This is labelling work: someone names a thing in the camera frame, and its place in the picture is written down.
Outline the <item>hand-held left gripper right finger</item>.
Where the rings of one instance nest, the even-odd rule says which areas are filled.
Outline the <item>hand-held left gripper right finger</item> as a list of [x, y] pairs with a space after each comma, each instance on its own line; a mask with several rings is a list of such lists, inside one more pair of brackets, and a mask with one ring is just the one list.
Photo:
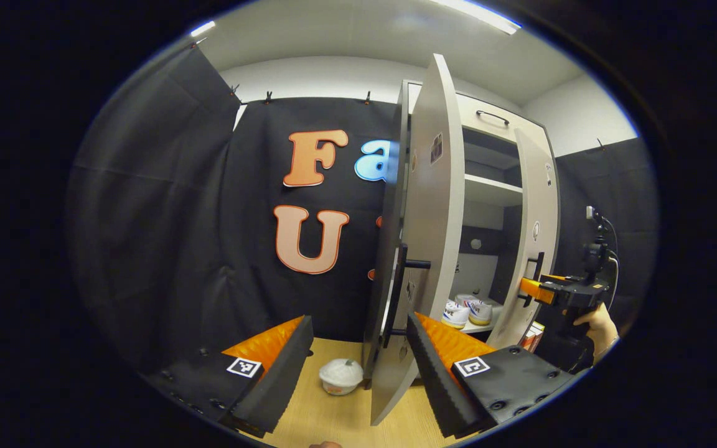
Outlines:
[[407, 321], [406, 338], [443, 436], [492, 430], [574, 381], [521, 346], [494, 349], [418, 312]]

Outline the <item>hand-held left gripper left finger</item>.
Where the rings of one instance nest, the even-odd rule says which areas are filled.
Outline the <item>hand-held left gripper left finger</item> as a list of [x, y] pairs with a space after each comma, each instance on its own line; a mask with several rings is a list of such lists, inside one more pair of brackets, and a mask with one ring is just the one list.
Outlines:
[[206, 419], [261, 439], [286, 411], [313, 340], [311, 316], [301, 315], [221, 352], [201, 349], [147, 381]]

